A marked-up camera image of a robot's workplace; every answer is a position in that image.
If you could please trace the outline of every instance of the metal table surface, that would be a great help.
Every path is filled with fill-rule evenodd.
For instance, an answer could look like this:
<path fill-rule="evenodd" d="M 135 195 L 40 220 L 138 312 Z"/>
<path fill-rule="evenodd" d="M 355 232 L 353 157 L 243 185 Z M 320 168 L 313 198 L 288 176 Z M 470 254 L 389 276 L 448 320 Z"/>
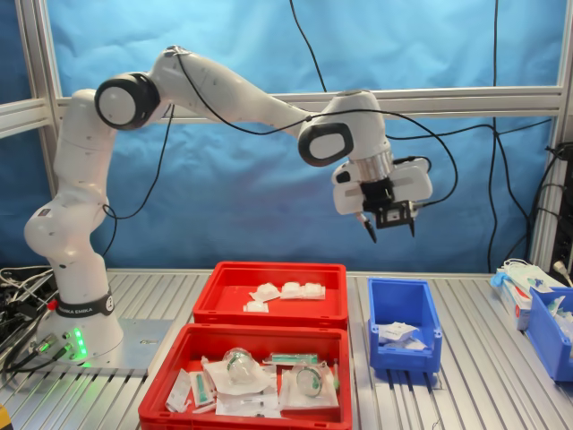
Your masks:
<path fill-rule="evenodd" d="M 108 272 L 123 317 L 172 319 L 149 377 L 59 366 L 4 380 L 0 403 L 15 429 L 139 428 L 137 408 L 210 271 Z M 444 341 L 435 375 L 368 366 L 368 276 L 429 281 Z M 554 383 L 485 275 L 349 273 L 354 429 L 573 429 L 573 384 Z"/>

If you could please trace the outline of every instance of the electrical connector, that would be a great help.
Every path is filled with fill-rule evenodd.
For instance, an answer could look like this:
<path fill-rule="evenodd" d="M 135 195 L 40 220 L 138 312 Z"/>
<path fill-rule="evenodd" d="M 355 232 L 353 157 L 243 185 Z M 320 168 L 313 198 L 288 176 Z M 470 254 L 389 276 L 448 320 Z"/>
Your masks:
<path fill-rule="evenodd" d="M 45 354 L 55 343 L 57 342 L 57 337 L 53 334 L 48 334 L 35 348 L 34 350 L 38 354 Z"/>
<path fill-rule="evenodd" d="M 553 264 L 553 269 L 565 278 L 570 287 L 573 287 L 573 282 L 571 282 L 571 277 L 567 272 L 567 267 L 565 267 L 565 264 L 561 260 Z"/>

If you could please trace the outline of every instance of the wire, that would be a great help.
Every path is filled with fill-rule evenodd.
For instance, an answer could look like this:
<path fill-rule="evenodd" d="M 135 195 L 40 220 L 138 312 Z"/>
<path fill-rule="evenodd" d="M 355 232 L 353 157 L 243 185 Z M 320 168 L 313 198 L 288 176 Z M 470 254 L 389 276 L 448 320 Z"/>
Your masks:
<path fill-rule="evenodd" d="M 521 204 L 519 204 L 519 202 L 517 201 L 516 196 L 513 194 L 513 191 L 511 190 L 511 179 L 509 178 L 509 166 L 508 166 L 508 159 L 505 155 L 505 150 L 503 149 L 503 145 L 501 144 L 501 138 L 500 135 L 498 133 L 496 133 L 494 135 L 495 139 L 498 142 L 498 145 L 500 146 L 500 152 L 501 152 L 501 159 L 503 160 L 503 167 L 505 169 L 505 179 L 506 179 L 506 186 L 508 188 L 508 193 L 509 196 L 511 197 L 511 200 L 513 200 L 513 203 L 516 204 L 517 208 L 519 209 L 519 211 L 521 212 L 521 214 L 523 215 L 524 219 L 526 220 L 526 236 L 527 236 L 527 240 L 526 240 L 526 253 L 527 250 L 529 249 L 529 238 L 531 237 L 531 221 L 529 219 L 529 216 L 527 215 L 526 211 L 523 209 L 523 207 L 521 206 Z"/>
<path fill-rule="evenodd" d="M 494 87 L 498 84 L 498 11 L 499 11 L 499 0 L 495 0 L 495 12 L 493 15 L 493 85 Z M 493 248 L 493 240 L 495 239 L 495 233 L 498 229 L 498 217 L 495 213 L 495 206 L 493 204 L 493 196 L 492 196 L 492 181 L 493 181 L 493 168 L 495 167 L 495 150 L 496 150 L 496 140 L 497 140 L 497 133 L 498 133 L 498 123 L 497 119 L 494 116 L 493 120 L 493 153 L 492 153 L 492 163 L 490 165 L 490 177 L 487 183 L 487 192 L 490 197 L 490 206 L 492 208 L 492 215 L 493 215 L 493 230 L 492 236 L 490 237 L 490 243 L 487 247 L 487 270 L 489 273 L 492 273 L 492 248 Z M 509 174 L 507 174 L 508 180 L 508 189 L 509 187 Z"/>
<path fill-rule="evenodd" d="M 321 80 L 322 89 L 324 90 L 324 92 L 327 92 L 326 86 L 324 85 L 324 80 L 322 80 L 321 69 L 319 67 L 318 62 L 316 61 L 316 56 L 314 56 L 314 51 L 312 50 L 311 43 L 306 38 L 306 35 L 304 34 L 304 31 L 301 28 L 301 25 L 298 23 L 298 19 L 296 18 L 295 5 L 293 4 L 293 0 L 290 0 L 290 8 L 293 11 L 293 18 L 295 18 L 296 27 L 298 27 L 298 30 L 301 32 L 301 36 L 303 36 L 303 39 L 306 42 L 308 50 L 311 52 L 312 60 L 314 62 L 314 67 L 316 68 L 316 73 L 319 75 L 319 79 Z"/>
<path fill-rule="evenodd" d="M 161 155 L 159 155 L 159 163 L 158 163 L 158 169 L 157 169 L 157 173 L 155 174 L 155 178 L 153 179 L 153 183 L 150 186 L 149 191 L 147 192 L 147 194 L 145 195 L 145 198 L 143 199 L 143 202 L 141 203 L 140 207 L 137 209 L 137 211 L 135 211 L 134 213 L 132 213 L 131 215 L 127 215 L 125 217 L 118 217 L 115 214 L 115 211 L 112 209 L 111 206 L 109 206 L 108 204 L 104 204 L 102 206 L 103 211 L 106 213 L 106 215 L 110 218 L 114 219 L 114 233 L 111 236 L 111 239 L 109 241 L 109 245 L 107 245 L 106 251 L 104 251 L 104 253 L 102 254 L 102 256 L 107 254 L 107 251 L 109 251 L 109 248 L 111 247 L 111 245 L 114 243 L 115 240 L 115 234 L 117 233 L 117 221 L 120 219 L 129 219 L 134 217 L 135 215 L 137 215 L 142 209 L 143 206 L 145 206 L 145 204 L 147 203 L 147 200 L 150 198 L 151 192 L 153 191 L 153 188 L 155 188 L 155 184 L 158 182 L 159 180 L 159 174 L 161 173 L 161 164 L 163 163 L 163 156 L 165 155 L 165 148 L 167 146 L 167 140 L 169 138 L 169 129 L 171 128 L 171 123 L 173 122 L 173 115 L 175 113 L 175 105 L 172 105 L 171 107 L 171 113 L 169 114 L 169 121 L 167 122 L 167 129 L 165 131 L 165 138 L 163 139 L 163 147 L 161 148 Z"/>
<path fill-rule="evenodd" d="M 46 266 L 30 266 L 30 267 L 22 268 L 22 269 L 37 269 L 37 268 L 40 268 L 40 267 L 41 267 L 41 268 L 46 268 Z M 8 285 L 12 285 L 13 287 L 17 287 L 17 288 L 21 288 L 21 289 L 25 290 L 25 291 L 26 291 L 28 294 L 30 294 L 32 297 L 36 298 L 37 300 L 39 300 L 40 302 L 42 302 L 44 305 L 47 305 L 47 302 L 46 302 L 45 300 L 43 300 L 42 298 L 36 296 L 34 293 L 32 293 L 29 289 L 27 289 L 27 288 L 24 287 L 24 286 L 25 286 L 25 284 L 27 284 L 27 283 L 30 282 L 31 280 L 36 280 L 37 278 L 42 278 L 43 276 L 48 275 L 48 273 L 50 273 L 51 271 L 53 271 L 52 269 L 50 269 L 49 271 L 44 271 L 44 272 L 42 272 L 42 273 L 40 273 L 40 274 L 38 274 L 38 275 L 35 275 L 35 276 L 31 276 L 31 277 L 27 278 L 26 280 L 24 280 L 24 281 L 22 281 L 22 282 L 20 282 L 20 283 L 12 282 L 11 280 L 8 280 L 8 279 L 5 278 L 4 276 L 2 276 L 2 272 L 3 272 L 3 271 L 8 271 L 8 270 L 14 271 L 14 270 L 17 270 L 17 268 L 8 268 L 8 267 L 6 267 L 6 268 L 4 268 L 4 269 L 0 269 L 0 280 L 1 280 L 1 281 L 5 282 L 5 283 L 8 284 Z M 13 297 L 12 301 L 14 301 L 16 298 L 17 298 L 17 294 L 16 294 L 16 296 Z"/>
<path fill-rule="evenodd" d="M 509 252 L 506 254 L 505 258 L 503 259 L 503 261 L 507 261 L 509 260 L 509 257 L 511 256 L 511 254 L 513 254 L 513 252 L 516 250 L 516 248 L 519 246 L 519 244 L 521 244 L 521 242 L 523 242 L 523 240 L 526 238 L 527 233 L 525 233 L 522 237 L 520 237 L 517 242 L 512 246 L 512 248 L 509 250 Z"/>
<path fill-rule="evenodd" d="M 490 198 L 490 207 L 492 208 L 492 215 L 493 215 L 493 231 L 492 236 L 490 237 L 490 243 L 487 247 L 487 270 L 489 273 L 492 272 L 492 245 L 493 239 L 495 237 L 495 232 L 498 229 L 498 216 L 495 213 L 495 206 L 493 204 L 493 195 L 492 195 L 492 179 L 493 179 L 493 166 L 495 164 L 495 150 L 497 149 L 497 144 L 495 141 L 495 137 L 493 138 L 493 152 L 492 152 L 492 163 L 490 165 L 490 177 L 487 183 L 487 194 Z"/>
<path fill-rule="evenodd" d="M 555 212 L 553 212 L 553 211 L 550 211 L 550 210 L 548 210 L 548 209 L 545 209 L 545 208 L 537 208 L 537 210 L 538 210 L 538 211 L 543 211 L 543 212 L 550 213 L 550 214 L 553 215 L 555 218 L 561 219 L 561 215 L 560 215 L 560 214 L 555 213 Z"/>
<path fill-rule="evenodd" d="M 109 248 L 111 248 L 111 245 L 114 243 L 115 234 L 117 233 L 117 221 L 118 221 L 118 218 L 115 215 L 115 211 L 111 208 L 111 206 L 108 206 L 108 205 L 106 205 L 106 206 L 107 206 L 107 209 L 109 209 L 111 211 L 111 213 L 114 215 L 114 234 L 111 235 L 111 239 L 109 240 L 109 244 L 107 245 L 106 251 L 104 251 L 104 253 L 101 255 L 102 257 L 106 256 L 107 251 L 109 251 Z"/>
<path fill-rule="evenodd" d="M 402 114 L 399 114 L 397 112 L 389 112 L 387 110 L 381 110 L 381 109 L 365 109 L 365 108 L 357 108 L 357 109 L 347 109 L 347 110 L 339 110 L 337 112 L 322 112 L 320 114 L 312 114 L 312 115 L 308 115 L 307 117 L 303 118 L 303 119 L 299 119 L 298 121 L 293 122 L 292 124 L 289 125 L 284 125 L 282 127 L 279 128 L 275 128 L 273 130 L 268 130 L 267 132 L 255 132 L 254 130 L 249 130 L 247 128 L 242 128 L 238 125 L 235 125 L 233 123 L 229 123 L 223 116 L 221 116 L 217 111 L 215 111 L 209 103 L 207 103 L 207 101 L 203 98 L 203 96 L 201 95 L 201 93 L 199 92 L 199 90 L 197 89 L 197 86 L 195 85 L 195 83 L 193 82 L 193 80 L 191 79 L 191 77 L 189 76 L 189 74 L 187 73 L 187 71 L 185 70 L 184 66 L 183 66 L 183 62 L 181 61 L 181 56 L 179 56 L 178 54 L 176 54 L 177 60 L 179 62 L 179 65 L 181 66 L 181 70 L 183 71 L 185 78 L 187 78 L 187 81 L 190 83 L 190 85 L 192 86 L 193 90 L 195 91 L 195 93 L 197 94 L 197 97 L 201 100 L 201 102 L 203 103 L 203 105 L 205 105 L 205 107 L 210 111 L 211 114 L 213 114 L 214 116 L 216 116 L 219 121 L 221 121 L 224 124 L 229 125 L 230 127 L 235 128 L 236 130 L 239 130 L 240 132 L 245 132 L 248 134 L 256 134 L 259 136 L 266 136 L 269 134 L 274 134 L 277 132 L 281 132 L 283 130 L 286 130 L 287 128 L 290 127 L 294 127 L 295 125 L 299 125 L 302 124 L 304 122 L 308 122 L 308 121 L 312 121 L 315 118 L 321 118 L 324 116 L 336 116 L 336 115 L 343 115 L 343 114 L 353 114 L 356 112 L 371 112 L 371 113 L 375 113 L 375 114 L 384 114 L 384 115 L 393 115 L 393 116 L 397 116 L 399 118 L 405 119 L 406 121 L 409 121 L 412 124 L 416 124 L 418 127 L 422 128 L 423 130 L 425 130 L 427 133 L 429 133 L 431 136 L 433 136 L 434 138 L 436 138 L 438 140 L 438 142 L 440 142 L 441 146 L 444 148 L 444 150 L 446 151 L 446 153 L 449 156 L 449 159 L 451 160 L 451 164 L 452 167 L 454 168 L 454 184 L 451 187 L 451 189 L 449 190 L 449 192 L 442 197 L 439 200 L 433 201 L 433 202 L 425 202 L 422 204 L 422 207 L 426 207 L 426 206 L 431 206 L 433 204 L 436 203 L 440 203 L 440 202 L 444 202 L 446 199 L 448 199 L 453 193 L 454 191 L 456 191 L 456 187 L 458 186 L 458 166 L 456 165 L 456 161 L 454 160 L 454 156 L 451 154 L 451 152 L 448 149 L 448 146 L 446 145 L 446 143 L 436 134 L 434 133 L 432 130 L 430 130 L 428 127 L 426 127 L 425 125 L 419 123 L 418 121 L 416 121 L 413 118 L 410 118 L 409 116 L 405 116 Z"/>
<path fill-rule="evenodd" d="M 521 130 L 536 127 L 538 125 L 549 123 L 549 122 L 551 122 L 551 119 L 544 119 L 543 121 L 539 121 L 538 123 L 533 123 L 530 125 L 525 125 L 523 127 L 513 128 L 511 130 L 507 130 L 505 132 L 498 133 L 498 135 L 519 132 Z M 453 132 L 438 133 L 438 135 L 439 135 L 439 137 L 451 136 L 453 134 L 468 132 L 470 130 L 474 130 L 475 128 L 482 128 L 482 127 L 489 128 L 489 129 L 493 130 L 493 126 L 490 124 L 478 124 L 478 125 L 472 125 L 471 127 L 460 128 L 459 130 L 454 130 Z M 399 137 L 397 137 L 397 136 L 390 136 L 390 135 L 386 134 L 386 137 L 388 137 L 389 139 L 392 139 L 393 141 L 413 141 L 416 139 L 428 139 L 428 138 L 433 137 L 433 136 L 431 134 L 422 134 L 419 136 L 399 136 Z"/>
<path fill-rule="evenodd" d="M 28 331 L 26 334 L 24 334 L 17 342 L 16 344 L 12 347 L 12 349 L 10 350 L 10 352 L 8 353 L 8 355 L 6 356 L 6 360 L 4 361 L 3 365 L 2 365 L 2 372 L 3 373 L 10 373 L 13 372 L 13 369 L 18 365 L 14 365 L 14 366 L 10 366 L 10 364 L 12 363 L 12 361 L 14 361 L 14 359 L 18 356 L 18 354 L 20 353 L 20 350 L 22 349 L 22 347 L 30 340 L 30 338 L 36 333 L 36 331 L 38 330 L 38 326 L 40 321 L 42 321 L 42 317 L 44 316 L 44 313 L 39 314 L 36 317 L 36 320 L 30 320 L 28 322 L 28 325 L 30 325 L 32 322 L 34 322 L 34 326 L 32 327 L 32 329 L 30 331 Z"/>

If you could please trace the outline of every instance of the white packet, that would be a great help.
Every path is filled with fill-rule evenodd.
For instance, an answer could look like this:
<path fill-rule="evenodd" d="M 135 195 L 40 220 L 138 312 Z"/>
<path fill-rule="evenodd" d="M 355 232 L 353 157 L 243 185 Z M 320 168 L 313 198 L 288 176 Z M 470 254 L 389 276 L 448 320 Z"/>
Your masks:
<path fill-rule="evenodd" d="M 269 305 L 262 302 L 252 301 L 243 306 L 243 312 L 264 312 L 269 313 Z"/>
<path fill-rule="evenodd" d="M 216 361 L 203 366 L 215 383 L 217 393 L 232 394 L 235 396 L 263 391 L 272 385 L 270 376 L 263 372 L 261 366 L 254 362 L 252 367 L 252 381 L 249 383 L 234 383 L 227 370 L 228 361 Z"/>
<path fill-rule="evenodd" d="M 563 300 L 565 300 L 565 296 L 557 297 L 547 305 L 547 310 L 552 317 L 554 317 L 557 314 L 557 311 L 559 311 L 559 306 L 561 306 L 561 302 Z"/>
<path fill-rule="evenodd" d="M 217 415 L 234 417 L 280 417 L 278 411 L 277 367 L 266 365 L 261 367 L 272 384 L 263 391 L 238 396 L 219 394 L 217 397 Z"/>
<path fill-rule="evenodd" d="M 392 324 L 378 324 L 379 343 L 403 342 L 418 330 L 413 325 L 404 322 L 393 322 Z"/>
<path fill-rule="evenodd" d="M 259 285 L 257 291 L 249 293 L 255 302 L 268 302 L 280 297 L 280 291 L 271 283 Z"/>
<path fill-rule="evenodd" d="M 280 298 L 299 298 L 302 295 L 301 284 L 298 282 L 287 282 L 283 285 L 283 289 L 280 292 Z"/>
<path fill-rule="evenodd" d="M 555 315 L 555 322 L 559 325 L 563 334 L 569 338 L 569 342 L 573 344 L 573 322 L 567 321 L 567 319 L 563 318 L 560 315 Z M 573 348 L 571 348 L 571 353 L 569 354 L 570 358 L 573 358 Z"/>
<path fill-rule="evenodd" d="M 177 379 L 175 379 L 169 397 L 167 397 L 167 401 L 165 402 L 167 410 L 170 412 L 184 413 L 187 407 L 192 403 L 190 400 L 187 400 L 190 390 L 191 376 L 185 372 L 185 370 L 181 369 Z"/>
<path fill-rule="evenodd" d="M 309 368 L 320 375 L 320 392 L 313 397 L 305 395 L 297 382 L 299 373 Z M 326 363 L 317 366 L 296 365 L 293 370 L 283 370 L 278 405 L 281 410 L 336 408 L 338 399 L 334 375 Z"/>
<path fill-rule="evenodd" d="M 313 284 L 307 282 L 301 286 L 301 298 L 308 298 L 311 300 L 324 300 L 326 297 L 326 287 L 321 284 Z"/>
<path fill-rule="evenodd" d="M 412 349 L 416 351 L 421 351 L 428 348 L 425 343 L 416 338 L 409 338 L 403 342 L 390 342 L 382 345 L 384 348 L 402 348 L 402 349 Z"/>
<path fill-rule="evenodd" d="M 552 293 L 554 287 L 565 287 L 539 267 L 522 260 L 507 260 L 503 268 L 513 283 L 525 291 L 533 288 L 540 293 Z"/>
<path fill-rule="evenodd" d="M 191 388 L 193 391 L 193 400 L 195 407 L 208 405 L 213 402 L 213 392 L 209 390 L 209 386 L 205 383 L 206 378 L 203 372 L 190 372 Z"/>

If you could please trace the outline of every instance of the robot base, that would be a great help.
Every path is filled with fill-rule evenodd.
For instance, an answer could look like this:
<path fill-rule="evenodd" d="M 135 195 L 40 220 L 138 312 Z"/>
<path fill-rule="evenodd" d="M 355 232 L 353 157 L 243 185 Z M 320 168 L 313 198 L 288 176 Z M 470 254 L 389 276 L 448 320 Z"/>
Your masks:
<path fill-rule="evenodd" d="M 82 367 L 144 370 L 150 367 L 171 320 L 117 319 L 114 314 L 65 318 L 48 313 L 40 323 L 37 341 L 56 336 L 54 353 L 66 343 L 72 349 L 57 363 Z"/>
<path fill-rule="evenodd" d="M 120 318 L 124 338 L 117 347 L 98 357 L 90 358 L 81 367 L 142 371 L 146 374 L 172 320 L 135 320 Z"/>

